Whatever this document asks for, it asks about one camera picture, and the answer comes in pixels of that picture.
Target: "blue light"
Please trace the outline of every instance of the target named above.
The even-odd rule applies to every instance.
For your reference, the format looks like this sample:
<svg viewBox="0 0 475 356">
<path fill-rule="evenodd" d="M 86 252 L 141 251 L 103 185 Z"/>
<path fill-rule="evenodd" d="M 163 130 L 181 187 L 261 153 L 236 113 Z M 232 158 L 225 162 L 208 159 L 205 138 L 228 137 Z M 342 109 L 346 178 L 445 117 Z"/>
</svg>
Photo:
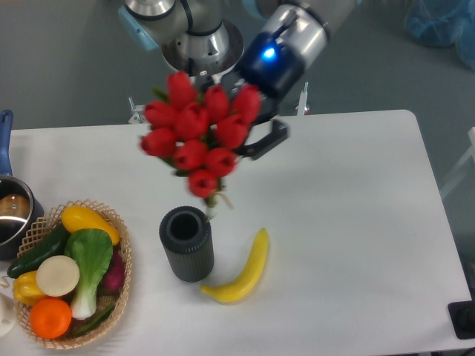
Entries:
<svg viewBox="0 0 475 356">
<path fill-rule="evenodd" d="M 262 53 L 262 58 L 267 60 L 267 61 L 272 61 L 276 57 L 275 49 L 270 47 L 267 48 L 263 53 Z"/>
</svg>

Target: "red tulip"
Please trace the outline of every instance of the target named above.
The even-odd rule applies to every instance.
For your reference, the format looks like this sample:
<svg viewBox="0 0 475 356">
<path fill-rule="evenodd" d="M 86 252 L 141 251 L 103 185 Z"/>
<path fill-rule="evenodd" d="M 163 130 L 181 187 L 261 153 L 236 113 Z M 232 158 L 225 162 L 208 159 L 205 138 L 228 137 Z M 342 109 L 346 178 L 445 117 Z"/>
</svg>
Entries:
<svg viewBox="0 0 475 356">
<path fill-rule="evenodd" d="M 175 131 L 178 137 L 184 142 L 190 139 L 197 139 L 206 134 L 209 126 L 209 114 L 205 108 L 202 108 L 196 102 L 188 104 L 178 114 L 178 120 L 175 124 Z"/>
<path fill-rule="evenodd" d="M 205 106 L 209 112 L 211 124 L 217 124 L 229 113 L 229 99 L 221 85 L 215 85 L 205 92 Z"/>
<path fill-rule="evenodd" d="M 241 115 L 234 114 L 218 122 L 214 135 L 224 148 L 232 150 L 241 146 L 249 134 L 249 125 Z"/>
<path fill-rule="evenodd" d="M 178 111 L 164 102 L 154 100 L 145 106 L 144 115 L 154 128 L 173 128 Z"/>
<path fill-rule="evenodd" d="M 236 166 L 236 155 L 225 148 L 213 148 L 206 154 L 205 165 L 216 177 L 225 177 Z"/>
<path fill-rule="evenodd" d="M 178 110 L 196 100 L 198 96 L 198 92 L 190 82 L 188 74 L 183 70 L 167 76 L 166 86 L 168 88 L 168 100 L 171 106 Z"/>
<path fill-rule="evenodd" d="M 259 88 L 255 85 L 244 85 L 232 101 L 231 109 L 236 110 L 246 124 L 253 123 L 261 109 Z"/>
<path fill-rule="evenodd" d="M 179 147 L 173 156 L 178 169 L 191 171 L 203 165 L 208 146 L 197 139 L 186 141 Z"/>
<path fill-rule="evenodd" d="M 140 147 L 150 156 L 173 156 L 177 147 L 177 135 L 169 128 L 158 128 L 142 137 Z"/>
<path fill-rule="evenodd" d="M 189 190 L 199 198 L 207 198 L 217 189 L 216 177 L 206 169 L 193 171 L 188 177 Z"/>
</svg>

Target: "cucumber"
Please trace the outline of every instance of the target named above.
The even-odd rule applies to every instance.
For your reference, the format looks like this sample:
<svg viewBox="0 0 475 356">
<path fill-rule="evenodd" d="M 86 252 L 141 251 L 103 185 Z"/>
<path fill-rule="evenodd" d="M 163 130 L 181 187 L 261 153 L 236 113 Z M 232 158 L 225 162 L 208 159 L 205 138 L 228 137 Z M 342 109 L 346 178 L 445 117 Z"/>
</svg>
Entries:
<svg viewBox="0 0 475 356">
<path fill-rule="evenodd" d="M 77 329 L 71 330 L 70 337 L 79 337 L 87 334 L 91 330 L 95 329 L 100 323 L 106 320 L 114 310 L 115 304 L 111 303 L 107 305 L 102 311 L 100 311 L 95 317 L 92 317 L 89 322 L 79 326 Z"/>
<path fill-rule="evenodd" d="M 47 258 L 62 254 L 70 235 L 62 223 L 59 223 L 38 245 L 8 267 L 8 277 L 15 279 L 24 273 L 35 271 Z"/>
</svg>

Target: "plastic vegetable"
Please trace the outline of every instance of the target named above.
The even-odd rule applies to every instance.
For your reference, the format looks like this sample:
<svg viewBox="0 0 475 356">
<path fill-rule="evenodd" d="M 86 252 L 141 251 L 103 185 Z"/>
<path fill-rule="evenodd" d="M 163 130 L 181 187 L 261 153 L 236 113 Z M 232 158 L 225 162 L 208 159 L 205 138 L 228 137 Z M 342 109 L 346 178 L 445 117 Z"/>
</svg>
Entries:
<svg viewBox="0 0 475 356">
<path fill-rule="evenodd" d="M 96 291 L 112 258 L 109 235 L 96 228 L 75 232 L 68 240 L 65 255 L 76 261 L 79 282 L 71 302 L 74 319 L 86 319 L 96 311 Z"/>
<path fill-rule="evenodd" d="M 36 271 L 24 273 L 13 281 L 13 296 L 27 306 L 47 297 L 36 284 Z"/>
<path fill-rule="evenodd" d="M 112 260 L 109 269 L 102 279 L 102 284 L 109 291 L 118 291 L 122 288 L 125 279 L 125 265 L 117 250 L 112 253 Z"/>
<path fill-rule="evenodd" d="M 111 303 L 106 306 L 102 311 L 97 313 L 97 315 L 88 321 L 86 324 L 81 325 L 77 329 L 74 329 L 71 333 L 71 337 L 79 337 L 84 334 L 87 334 L 89 331 L 95 329 L 101 322 L 106 320 L 109 315 L 111 315 L 112 311 L 114 310 L 115 304 Z"/>
<path fill-rule="evenodd" d="M 63 335 L 71 324 L 71 308 L 61 299 L 45 298 L 30 311 L 31 330 L 43 339 Z"/>
<path fill-rule="evenodd" d="M 79 267 L 68 256 L 52 256 L 38 268 L 36 283 L 50 297 L 61 297 L 72 291 L 79 281 Z"/>
<path fill-rule="evenodd" d="M 105 221 L 97 212 L 86 206 L 68 206 L 62 212 L 61 221 L 70 233 L 84 228 L 98 228 L 108 233 L 112 240 L 112 245 L 116 245 L 120 241 L 120 235 L 115 227 Z"/>
<path fill-rule="evenodd" d="M 7 271 L 8 277 L 18 278 L 26 272 L 35 271 L 47 258 L 62 254 L 70 235 L 63 224 L 59 223 L 34 248 L 10 265 Z"/>
</svg>

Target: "wicker basket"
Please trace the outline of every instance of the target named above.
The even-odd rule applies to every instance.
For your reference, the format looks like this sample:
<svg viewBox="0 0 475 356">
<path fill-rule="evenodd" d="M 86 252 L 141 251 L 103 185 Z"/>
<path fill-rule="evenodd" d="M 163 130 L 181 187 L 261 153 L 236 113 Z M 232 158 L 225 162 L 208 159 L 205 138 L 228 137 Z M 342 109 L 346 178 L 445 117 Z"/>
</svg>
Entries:
<svg viewBox="0 0 475 356">
<path fill-rule="evenodd" d="M 16 317 L 19 321 L 19 325 L 25 330 L 29 338 L 44 345 L 48 349 L 72 349 L 86 345 L 87 343 L 96 340 L 98 337 L 103 336 L 117 322 L 120 315 L 122 315 L 125 304 L 127 303 L 128 291 L 131 282 L 132 257 L 127 228 L 115 210 L 110 209 L 106 205 L 90 200 L 67 202 L 65 205 L 60 205 L 57 208 L 51 209 L 51 211 L 46 214 L 45 217 L 38 218 L 38 220 L 32 224 L 31 229 L 27 231 L 26 237 L 22 241 L 22 246 L 20 246 L 18 257 L 25 254 L 41 239 L 43 239 L 61 221 L 61 214 L 65 208 L 71 205 L 83 205 L 92 208 L 117 229 L 121 237 L 119 253 L 125 264 L 125 281 L 122 289 L 116 293 L 109 292 L 103 287 L 99 286 L 97 290 L 96 313 L 103 310 L 112 302 L 115 303 L 114 310 L 109 315 L 108 319 L 99 324 L 94 330 L 91 330 L 87 334 L 76 338 L 61 336 L 54 340 L 47 340 L 37 337 L 31 330 L 29 322 L 31 306 L 27 306 L 23 303 L 15 301 Z M 74 325 L 80 325 L 81 323 L 86 323 L 87 321 L 88 320 L 73 320 L 73 323 L 75 323 Z"/>
</svg>

